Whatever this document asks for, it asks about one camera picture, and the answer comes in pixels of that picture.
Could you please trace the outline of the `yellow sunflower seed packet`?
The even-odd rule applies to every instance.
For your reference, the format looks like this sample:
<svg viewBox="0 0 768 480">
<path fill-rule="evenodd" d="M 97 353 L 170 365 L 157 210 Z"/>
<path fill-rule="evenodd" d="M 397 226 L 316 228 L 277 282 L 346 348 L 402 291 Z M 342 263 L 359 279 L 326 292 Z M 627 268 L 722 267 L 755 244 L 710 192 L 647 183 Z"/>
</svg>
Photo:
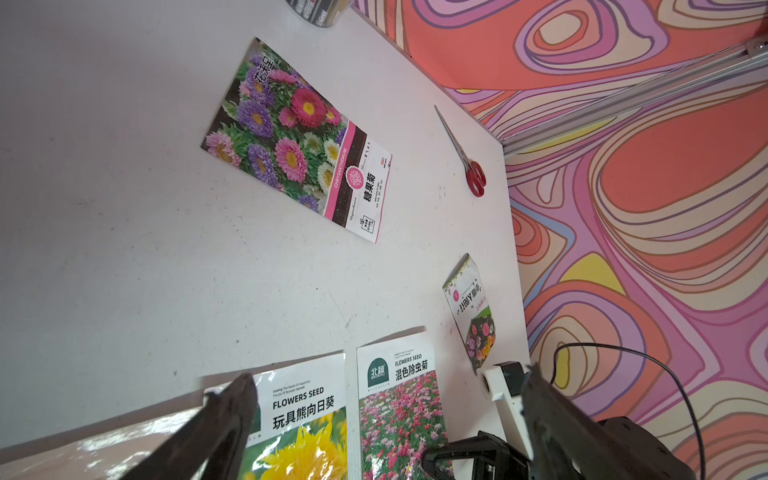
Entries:
<svg viewBox="0 0 768 480">
<path fill-rule="evenodd" d="M 346 479 L 346 355 L 252 375 L 258 406 L 239 479 Z"/>
</svg>

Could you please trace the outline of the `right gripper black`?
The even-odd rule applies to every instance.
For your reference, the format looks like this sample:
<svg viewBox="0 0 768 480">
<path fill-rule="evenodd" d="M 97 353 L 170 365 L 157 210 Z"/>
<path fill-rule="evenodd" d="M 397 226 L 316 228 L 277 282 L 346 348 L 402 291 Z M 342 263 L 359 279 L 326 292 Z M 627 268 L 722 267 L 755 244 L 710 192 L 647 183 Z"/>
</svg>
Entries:
<svg viewBox="0 0 768 480">
<path fill-rule="evenodd" d="M 624 450 L 636 453 L 661 469 L 667 479 L 694 479 L 696 474 L 663 443 L 627 417 L 614 417 L 597 423 L 614 436 Z M 449 471 L 455 460 L 472 462 L 473 479 L 535 479 L 532 461 L 500 437 L 480 431 L 474 437 L 430 448 L 421 458 L 421 467 L 429 479 L 451 479 Z"/>
</svg>

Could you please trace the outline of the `pink flower field seed packet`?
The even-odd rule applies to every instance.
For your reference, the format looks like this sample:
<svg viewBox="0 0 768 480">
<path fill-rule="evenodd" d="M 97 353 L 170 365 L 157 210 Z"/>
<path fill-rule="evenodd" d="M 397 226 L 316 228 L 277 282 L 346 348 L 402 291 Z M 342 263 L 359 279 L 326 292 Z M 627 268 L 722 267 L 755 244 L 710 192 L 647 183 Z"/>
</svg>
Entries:
<svg viewBox="0 0 768 480">
<path fill-rule="evenodd" d="M 434 349 L 424 333 L 362 346 L 358 367 L 364 479 L 428 479 L 426 451 L 448 444 Z"/>
</svg>

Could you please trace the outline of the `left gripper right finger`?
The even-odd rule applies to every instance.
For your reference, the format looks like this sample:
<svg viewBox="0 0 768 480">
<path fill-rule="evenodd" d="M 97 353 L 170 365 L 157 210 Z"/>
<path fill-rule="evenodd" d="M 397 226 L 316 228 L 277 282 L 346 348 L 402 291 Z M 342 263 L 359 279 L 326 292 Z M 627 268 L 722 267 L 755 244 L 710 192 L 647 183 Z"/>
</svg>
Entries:
<svg viewBox="0 0 768 480">
<path fill-rule="evenodd" d="M 558 393 L 539 367 L 530 368 L 521 396 L 537 479 L 632 477 L 621 446 Z"/>
</svg>

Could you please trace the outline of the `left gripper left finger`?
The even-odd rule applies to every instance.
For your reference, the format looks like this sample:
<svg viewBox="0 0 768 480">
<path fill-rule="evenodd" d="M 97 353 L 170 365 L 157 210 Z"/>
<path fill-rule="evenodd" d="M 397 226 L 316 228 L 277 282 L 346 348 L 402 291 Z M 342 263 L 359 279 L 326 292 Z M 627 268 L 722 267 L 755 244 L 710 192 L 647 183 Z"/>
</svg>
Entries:
<svg viewBox="0 0 768 480">
<path fill-rule="evenodd" d="M 149 457 L 128 471 L 126 479 L 235 479 L 258 406 L 253 377 L 242 374 Z"/>
</svg>

